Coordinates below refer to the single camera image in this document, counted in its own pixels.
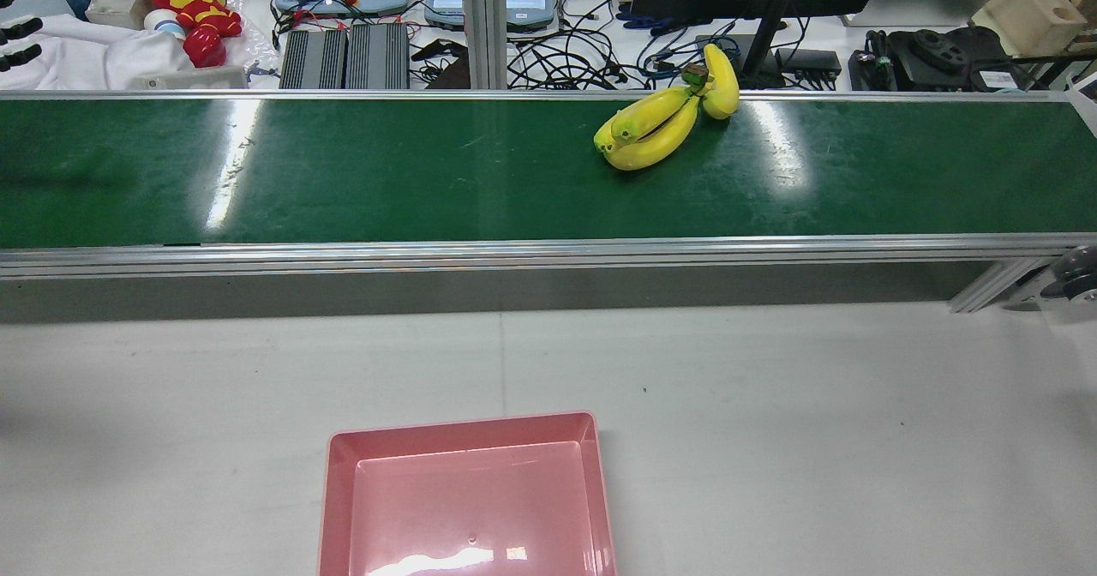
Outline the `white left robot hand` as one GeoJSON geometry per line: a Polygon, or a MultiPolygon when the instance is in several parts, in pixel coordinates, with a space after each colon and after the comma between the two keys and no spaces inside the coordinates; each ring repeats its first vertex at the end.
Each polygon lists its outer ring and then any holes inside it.
{"type": "MultiPolygon", "coordinates": [[[[1,9],[15,4],[16,0],[1,0],[1,9]]],[[[1,24],[1,72],[32,63],[42,54],[42,45],[30,37],[43,29],[39,16],[16,16],[1,24]]]]}

